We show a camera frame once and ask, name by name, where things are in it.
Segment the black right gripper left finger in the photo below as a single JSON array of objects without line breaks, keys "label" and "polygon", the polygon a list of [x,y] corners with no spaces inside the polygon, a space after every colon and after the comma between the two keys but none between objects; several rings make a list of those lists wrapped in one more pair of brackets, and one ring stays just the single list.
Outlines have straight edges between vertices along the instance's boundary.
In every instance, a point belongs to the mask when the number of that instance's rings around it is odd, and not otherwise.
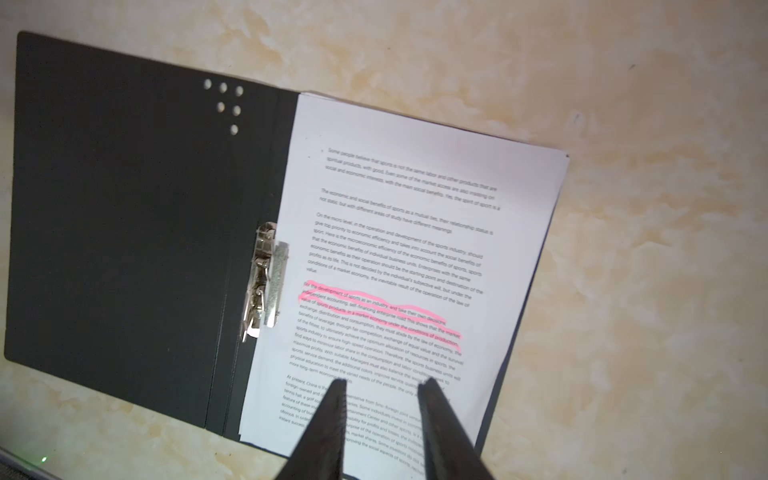
[{"label": "black right gripper left finger", "polygon": [[331,382],[277,480],[343,478],[346,391],[346,380]]}]

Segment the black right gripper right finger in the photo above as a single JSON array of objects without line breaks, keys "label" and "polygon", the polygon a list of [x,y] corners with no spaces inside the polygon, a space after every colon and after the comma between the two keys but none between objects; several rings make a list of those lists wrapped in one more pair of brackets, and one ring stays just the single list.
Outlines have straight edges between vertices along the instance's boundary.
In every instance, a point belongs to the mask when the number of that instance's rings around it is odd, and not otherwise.
[{"label": "black right gripper right finger", "polygon": [[474,450],[458,417],[434,378],[418,385],[417,397],[427,479],[485,479],[493,476]]}]

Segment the blue folder with black inside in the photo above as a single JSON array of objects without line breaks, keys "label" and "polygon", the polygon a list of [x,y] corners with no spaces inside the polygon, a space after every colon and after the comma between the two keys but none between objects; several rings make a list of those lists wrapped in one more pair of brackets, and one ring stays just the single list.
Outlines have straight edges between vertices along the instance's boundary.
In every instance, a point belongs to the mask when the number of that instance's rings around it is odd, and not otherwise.
[{"label": "blue folder with black inside", "polygon": [[298,98],[17,37],[5,355],[242,442],[241,319]]}]

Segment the silver folder clip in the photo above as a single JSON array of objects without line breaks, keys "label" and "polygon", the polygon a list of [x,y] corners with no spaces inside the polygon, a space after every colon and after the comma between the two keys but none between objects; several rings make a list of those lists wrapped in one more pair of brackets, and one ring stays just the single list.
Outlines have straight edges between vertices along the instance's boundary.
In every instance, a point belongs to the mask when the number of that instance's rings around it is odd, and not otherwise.
[{"label": "silver folder clip", "polygon": [[266,222],[256,231],[241,319],[241,338],[258,338],[278,321],[289,245],[277,239],[277,224]]}]

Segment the printed paper sheet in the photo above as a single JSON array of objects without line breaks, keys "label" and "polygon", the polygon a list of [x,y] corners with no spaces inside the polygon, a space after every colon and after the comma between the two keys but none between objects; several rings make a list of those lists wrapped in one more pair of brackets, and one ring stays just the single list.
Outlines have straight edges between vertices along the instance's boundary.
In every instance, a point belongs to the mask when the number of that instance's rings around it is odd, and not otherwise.
[{"label": "printed paper sheet", "polygon": [[339,378],[345,473],[416,479],[417,388],[434,379],[481,447],[568,164],[561,150],[300,95],[276,227],[287,261],[240,440],[290,454]]}]

